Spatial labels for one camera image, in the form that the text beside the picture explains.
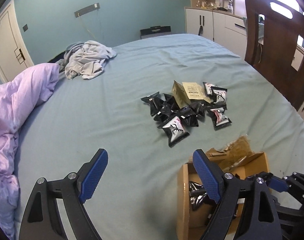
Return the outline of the white black deer snack packet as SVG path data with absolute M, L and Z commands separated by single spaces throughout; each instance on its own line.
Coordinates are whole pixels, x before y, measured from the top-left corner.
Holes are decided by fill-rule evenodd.
M 161 125 L 161 129 L 163 129 L 168 137 L 169 147 L 175 146 L 178 142 L 190 135 L 189 132 L 183 127 L 178 116 L 174 116 L 173 118 L 167 120 Z

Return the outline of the snack packets inside box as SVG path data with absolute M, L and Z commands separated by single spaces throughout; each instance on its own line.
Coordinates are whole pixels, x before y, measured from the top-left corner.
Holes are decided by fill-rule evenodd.
M 194 181 L 189 181 L 189 199 L 193 211 L 198 210 L 203 204 L 215 205 L 215 201 L 209 198 L 204 186 Z

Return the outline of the brown cardboard box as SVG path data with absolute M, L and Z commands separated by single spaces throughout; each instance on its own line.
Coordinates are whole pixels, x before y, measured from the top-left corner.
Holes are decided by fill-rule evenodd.
M 266 153 L 251 150 L 246 136 L 224 150 L 198 149 L 193 160 L 184 164 L 177 176 L 178 239 L 224 239 L 236 233 L 245 213 L 258 225 L 259 206 L 272 204 L 261 172 L 269 172 Z M 189 182 L 203 186 L 209 201 L 196 211 L 191 205 Z

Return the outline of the white red snack packet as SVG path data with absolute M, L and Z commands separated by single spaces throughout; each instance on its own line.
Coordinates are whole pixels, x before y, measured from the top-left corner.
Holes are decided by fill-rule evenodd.
M 230 126 L 232 121 L 225 115 L 226 107 L 217 107 L 207 109 L 207 113 L 212 120 L 213 127 L 217 131 L 224 127 Z

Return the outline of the white snack packet upper right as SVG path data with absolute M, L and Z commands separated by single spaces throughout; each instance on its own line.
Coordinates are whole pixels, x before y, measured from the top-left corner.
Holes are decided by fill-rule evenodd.
M 217 86 L 212 86 L 212 96 L 214 98 L 214 104 L 215 105 L 225 105 L 226 104 L 226 95 L 227 95 L 227 89 L 221 88 Z

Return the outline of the black snack packet centre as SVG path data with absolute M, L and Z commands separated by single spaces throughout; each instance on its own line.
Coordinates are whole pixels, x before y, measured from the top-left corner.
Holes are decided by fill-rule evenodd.
M 198 127 L 198 116 L 195 111 L 191 109 L 191 107 L 183 107 L 176 113 L 179 118 L 185 123 L 185 125 L 189 127 Z

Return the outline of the small snack packet top right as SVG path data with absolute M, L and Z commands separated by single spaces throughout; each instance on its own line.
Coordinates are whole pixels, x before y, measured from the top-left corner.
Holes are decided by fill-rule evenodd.
M 206 96 L 212 96 L 213 95 L 213 87 L 216 87 L 217 85 L 212 84 L 212 83 L 208 83 L 208 82 L 203 82 L 204 85 L 204 89 L 205 89 L 205 94 Z

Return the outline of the lilac duvet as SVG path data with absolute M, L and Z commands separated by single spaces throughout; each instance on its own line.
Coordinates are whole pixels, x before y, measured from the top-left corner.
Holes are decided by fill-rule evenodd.
M 19 131 L 34 108 L 52 96 L 58 80 L 59 65 L 42 63 L 0 84 L 0 228 L 8 239 L 15 236 L 14 212 L 20 189 L 14 175 Z

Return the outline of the kraft brown snack pouch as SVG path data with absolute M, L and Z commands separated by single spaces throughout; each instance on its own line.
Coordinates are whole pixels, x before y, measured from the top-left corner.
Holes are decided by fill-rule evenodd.
M 183 85 L 175 80 L 172 86 L 172 94 L 179 108 L 188 107 L 191 104 Z

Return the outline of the teal bed sheet mattress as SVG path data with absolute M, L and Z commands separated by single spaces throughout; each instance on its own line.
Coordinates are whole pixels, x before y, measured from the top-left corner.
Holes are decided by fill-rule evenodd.
M 61 77 L 21 128 L 19 230 L 37 179 L 108 166 L 85 208 L 103 239 L 176 239 L 177 173 L 200 148 L 245 135 L 278 177 L 304 174 L 304 120 L 253 67 L 211 40 L 179 34 L 115 48 L 92 80 Z

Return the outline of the black snack packet far left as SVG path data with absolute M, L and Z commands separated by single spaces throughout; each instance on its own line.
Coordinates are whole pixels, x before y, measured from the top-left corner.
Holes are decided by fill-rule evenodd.
M 145 96 L 141 98 L 141 101 L 150 106 L 150 115 L 155 116 L 164 104 L 164 100 L 161 99 L 160 93 L 156 92 L 150 96 Z

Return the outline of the dark wooden chair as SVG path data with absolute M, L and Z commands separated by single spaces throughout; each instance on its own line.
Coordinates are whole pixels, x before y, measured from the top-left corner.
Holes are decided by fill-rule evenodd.
M 304 56 L 292 67 L 298 37 L 304 40 L 304 15 L 277 0 L 245 0 L 245 61 L 295 108 L 304 102 Z

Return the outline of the crumpled grey clothing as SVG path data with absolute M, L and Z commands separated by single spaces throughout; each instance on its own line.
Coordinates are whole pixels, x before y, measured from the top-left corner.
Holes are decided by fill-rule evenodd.
M 57 60 L 56 64 L 59 64 L 59 71 L 64 71 L 69 80 L 77 76 L 91 80 L 102 74 L 105 65 L 116 56 L 117 53 L 112 48 L 89 40 L 69 45 L 63 58 Z

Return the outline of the white door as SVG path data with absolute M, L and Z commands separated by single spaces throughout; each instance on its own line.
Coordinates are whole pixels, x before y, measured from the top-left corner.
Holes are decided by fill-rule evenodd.
M 12 81 L 33 65 L 21 36 L 14 0 L 11 0 L 0 13 L 0 80 L 3 83 Z

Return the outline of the white cabinet unit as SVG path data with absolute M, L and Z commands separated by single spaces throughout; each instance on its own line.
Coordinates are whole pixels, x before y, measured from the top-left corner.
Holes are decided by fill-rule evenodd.
M 245 61 L 247 47 L 247 14 L 245 0 L 241 0 L 245 18 L 228 10 L 217 9 L 214 0 L 191 0 L 185 8 L 186 31 L 224 46 Z M 298 37 L 292 67 L 298 69 L 304 56 L 304 40 Z

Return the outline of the metal wall bracket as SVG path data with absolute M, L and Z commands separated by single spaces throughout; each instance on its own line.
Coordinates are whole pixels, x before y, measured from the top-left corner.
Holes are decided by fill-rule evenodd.
M 75 18 L 78 18 L 82 15 L 85 15 L 89 12 L 95 11 L 100 9 L 100 4 L 99 3 L 94 3 L 92 5 L 88 5 L 87 7 L 84 7 L 82 9 L 79 9 L 78 11 L 74 12 Z

